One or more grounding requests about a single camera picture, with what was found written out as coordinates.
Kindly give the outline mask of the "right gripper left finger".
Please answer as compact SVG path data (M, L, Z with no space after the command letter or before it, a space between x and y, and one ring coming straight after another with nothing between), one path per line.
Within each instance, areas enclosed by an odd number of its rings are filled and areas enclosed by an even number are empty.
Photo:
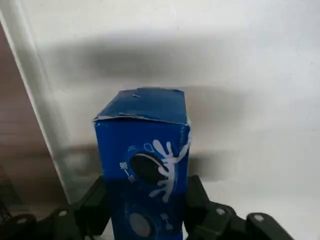
M16 215L0 226L2 240L84 240L100 236L111 218L105 182L100 176L76 203L54 210L38 220L33 214Z

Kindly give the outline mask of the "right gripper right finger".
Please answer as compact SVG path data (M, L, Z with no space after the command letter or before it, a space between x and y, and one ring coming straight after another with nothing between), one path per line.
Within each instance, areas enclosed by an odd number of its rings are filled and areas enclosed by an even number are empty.
M292 240L270 215L249 213L241 218L228 205L210 201L197 175L188 177L185 229L188 240Z

